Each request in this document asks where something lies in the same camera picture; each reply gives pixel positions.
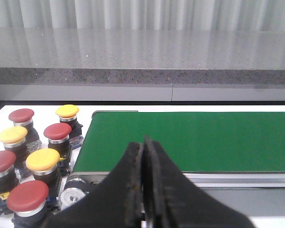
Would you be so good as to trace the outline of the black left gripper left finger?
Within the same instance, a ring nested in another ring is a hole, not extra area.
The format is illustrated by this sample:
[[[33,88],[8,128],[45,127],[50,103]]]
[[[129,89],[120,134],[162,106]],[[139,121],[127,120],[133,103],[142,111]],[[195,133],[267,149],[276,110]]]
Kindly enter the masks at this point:
[[[142,223],[140,143],[128,144],[113,170],[79,202],[49,217],[45,228],[139,228]]]

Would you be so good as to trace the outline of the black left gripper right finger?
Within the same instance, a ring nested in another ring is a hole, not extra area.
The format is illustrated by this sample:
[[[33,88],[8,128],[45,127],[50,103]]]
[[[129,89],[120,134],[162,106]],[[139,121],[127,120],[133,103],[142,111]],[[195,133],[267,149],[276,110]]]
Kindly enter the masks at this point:
[[[146,136],[143,203],[148,228],[252,228],[244,214],[214,199],[185,177],[161,144]]]

